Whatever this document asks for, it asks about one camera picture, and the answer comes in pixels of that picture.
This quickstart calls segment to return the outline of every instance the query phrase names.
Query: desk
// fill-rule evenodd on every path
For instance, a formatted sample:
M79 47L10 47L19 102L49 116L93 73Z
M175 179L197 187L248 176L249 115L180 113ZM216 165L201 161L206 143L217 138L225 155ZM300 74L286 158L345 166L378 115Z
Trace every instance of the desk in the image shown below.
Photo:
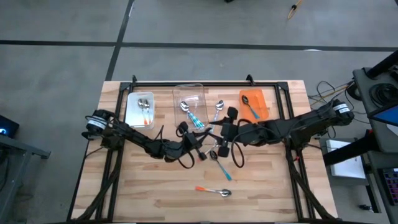
M294 114L310 111L303 81L288 81ZM120 82L105 82L98 108L114 111ZM239 108L239 91L250 87L205 87L208 117L212 120L215 104L224 100L225 108ZM264 94L269 119L279 118L275 91L258 86ZM179 141L175 136L174 106L171 87L134 87L136 91L154 93L155 128L142 133L154 138L164 124L164 138ZM126 97L123 98L121 118L124 116ZM226 116L220 111L219 118ZM215 129L219 134L220 127ZM99 148L100 141L90 141L87 153ZM213 140L205 141L209 148ZM166 164L149 157L143 149L126 142L118 184L114 222L291 222L297 221L289 170L282 144L264 147L245 147L245 166L238 169L231 156L220 162L231 174L228 182L218 165L210 160L184 169L178 162ZM321 204L337 216L335 203L319 149L308 147L303 151L310 188ZM103 175L106 150L98 151L85 160L80 184L72 206L72 218L81 215L98 193ZM185 156L183 162L189 163ZM196 192L195 186L229 189L232 196L221 198L208 192ZM300 193L304 214L305 200Z

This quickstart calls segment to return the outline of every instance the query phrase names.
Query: screen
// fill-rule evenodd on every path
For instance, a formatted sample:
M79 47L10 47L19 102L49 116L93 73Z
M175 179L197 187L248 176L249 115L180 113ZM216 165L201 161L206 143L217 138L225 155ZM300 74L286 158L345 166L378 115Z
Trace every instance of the screen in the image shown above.
M17 132L19 124L0 115L0 134L13 138Z
M374 117L398 126L398 105L375 114Z

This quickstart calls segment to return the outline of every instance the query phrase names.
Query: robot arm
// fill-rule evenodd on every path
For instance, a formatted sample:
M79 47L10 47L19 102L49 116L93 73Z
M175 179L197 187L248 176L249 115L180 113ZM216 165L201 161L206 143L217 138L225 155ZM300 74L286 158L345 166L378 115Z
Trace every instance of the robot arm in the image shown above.
M325 134L330 126L346 126L351 123L354 114L344 102L333 100L317 110L296 116L292 119L275 119L252 124L240 119L233 124L238 116L235 108L228 108L228 117L211 124L222 125L221 147L219 156L227 157L228 143L240 142L244 146L263 146L276 144L288 139L291 149L303 149L315 134Z
M155 139L151 139L132 129L127 123L117 120L115 114L110 111L96 110L92 116L86 116L86 119L88 131L83 132L82 136L88 140L91 140L93 136L101 136L103 138L101 146L108 149L116 149L119 140L126 139L143 148L154 159L164 159L165 162L174 162L185 154L193 158L190 152L193 149L198 152L201 160L206 159L206 155L200 152L199 148L209 134L210 128L201 133L191 133L188 132L186 122L182 122L176 130L176 135L182 140L176 142L162 138L163 128Z

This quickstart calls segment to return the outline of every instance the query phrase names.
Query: spoon with teal handle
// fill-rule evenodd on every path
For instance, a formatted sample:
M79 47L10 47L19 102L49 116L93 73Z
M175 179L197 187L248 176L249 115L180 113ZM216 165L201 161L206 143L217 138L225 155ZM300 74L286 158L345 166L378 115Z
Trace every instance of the spoon with teal handle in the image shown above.
M203 128L205 125L195 116L193 113L189 111L189 105L185 101L181 101L180 103L181 110L188 113L188 116L191 118L193 124L196 128Z
M221 170L224 172L227 180L231 181L232 177L227 173L227 171L220 164L220 162L218 162L218 156L217 156L217 153L215 151L213 151L213 150L210 151L210 158L218 163L218 165L220 166Z
M253 113L253 115L254 115L254 117L255 117L256 119L260 119L260 116L258 116L258 115L256 114L256 112L253 110L253 108L251 108L251 106L249 105L249 99L248 99L245 95L242 96L242 102L243 102L245 105L248 105L248 106L250 107L250 110L251 110L251 112Z

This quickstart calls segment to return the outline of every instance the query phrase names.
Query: clear plastic container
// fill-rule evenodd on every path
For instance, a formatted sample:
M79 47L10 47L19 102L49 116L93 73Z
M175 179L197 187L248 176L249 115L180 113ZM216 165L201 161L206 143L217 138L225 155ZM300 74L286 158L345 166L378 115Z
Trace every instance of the clear plastic container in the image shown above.
M138 105L138 99L147 100L149 111ZM135 129L152 129L155 126L155 99L152 92L130 93L127 97L126 123Z
M181 122L185 121L188 124L189 131L202 131L206 128L209 120L206 107L205 87L203 87L202 84L197 83L175 86L173 89L173 98L175 127L178 127ZM180 104L182 101L186 102L189 106L189 112L201 121L203 124L202 128L199 128L199 125L195 125L188 113L181 109Z

